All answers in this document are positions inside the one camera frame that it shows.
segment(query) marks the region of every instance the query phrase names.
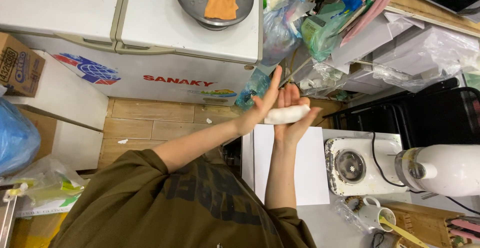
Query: hand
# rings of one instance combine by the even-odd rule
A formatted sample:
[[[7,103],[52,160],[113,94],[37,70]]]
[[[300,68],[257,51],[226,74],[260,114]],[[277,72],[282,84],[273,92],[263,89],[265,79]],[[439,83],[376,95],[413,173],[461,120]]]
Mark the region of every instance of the hand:
[[[277,65],[273,73],[270,87],[265,92],[263,99],[258,96],[253,96],[254,105],[243,113],[241,116],[233,120],[238,136],[243,136],[250,133],[255,125],[259,123],[268,111],[272,108],[279,95],[280,76],[282,75],[282,67]]]
[[[310,99],[307,97],[300,98],[300,92],[297,86],[294,84],[286,84],[285,88],[279,92],[277,103],[278,108],[303,104],[310,106]],[[275,141],[281,144],[293,144],[296,146],[321,110],[319,107],[313,107],[310,108],[310,112],[308,112],[307,115],[296,123],[274,125]]]

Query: yellow spoon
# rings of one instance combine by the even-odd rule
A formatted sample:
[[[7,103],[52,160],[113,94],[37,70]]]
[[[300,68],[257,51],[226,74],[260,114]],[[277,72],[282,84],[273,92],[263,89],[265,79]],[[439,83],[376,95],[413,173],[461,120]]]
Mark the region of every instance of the yellow spoon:
[[[399,233],[405,239],[407,239],[407,240],[409,240],[409,241],[411,241],[415,244],[418,244],[418,245],[422,246],[423,248],[429,248],[429,246],[424,244],[423,241],[421,241],[420,239],[418,239],[414,235],[408,233],[407,231],[401,229],[400,227],[398,227],[396,225],[393,225],[391,222],[387,221],[387,219],[385,219],[385,217],[383,217],[382,215],[379,215],[378,218],[379,218],[379,221],[380,221],[381,224],[385,224],[385,225],[391,227],[394,231]]]

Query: white mug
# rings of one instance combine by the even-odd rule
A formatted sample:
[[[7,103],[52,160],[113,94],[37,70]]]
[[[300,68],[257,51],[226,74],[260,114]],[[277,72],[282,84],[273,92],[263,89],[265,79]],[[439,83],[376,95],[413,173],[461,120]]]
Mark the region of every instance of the white mug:
[[[367,199],[371,199],[375,202],[375,205],[370,205],[370,203],[367,202]],[[386,232],[392,231],[393,229],[391,227],[384,223],[380,223],[379,215],[385,217],[385,219],[393,225],[397,225],[397,220],[395,219],[393,211],[389,208],[381,207],[380,202],[378,202],[375,197],[365,196],[363,198],[363,203],[365,203],[365,205],[358,211],[358,216],[367,225]]]

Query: orange cloth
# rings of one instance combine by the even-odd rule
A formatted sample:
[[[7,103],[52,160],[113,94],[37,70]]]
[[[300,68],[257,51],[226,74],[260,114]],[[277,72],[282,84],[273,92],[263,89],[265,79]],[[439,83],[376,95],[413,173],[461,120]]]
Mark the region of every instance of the orange cloth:
[[[206,18],[235,19],[239,7],[235,0],[208,0],[204,16]]]

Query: white chest freezer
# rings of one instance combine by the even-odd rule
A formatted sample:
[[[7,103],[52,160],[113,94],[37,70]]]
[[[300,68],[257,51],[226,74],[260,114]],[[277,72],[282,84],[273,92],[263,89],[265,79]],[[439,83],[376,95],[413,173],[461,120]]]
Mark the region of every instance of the white chest freezer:
[[[0,31],[110,97],[232,105],[262,58],[261,3],[211,31],[177,0],[0,0]]]

